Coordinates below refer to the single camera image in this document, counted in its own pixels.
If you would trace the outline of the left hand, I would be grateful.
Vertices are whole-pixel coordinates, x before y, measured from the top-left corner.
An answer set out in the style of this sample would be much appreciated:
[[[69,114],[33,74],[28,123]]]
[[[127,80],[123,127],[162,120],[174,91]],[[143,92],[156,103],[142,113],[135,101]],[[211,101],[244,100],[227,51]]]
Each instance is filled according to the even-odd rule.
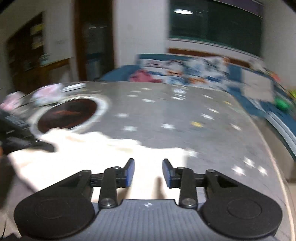
[[[0,162],[0,207],[3,208],[13,182],[15,171],[7,155],[1,147]]]

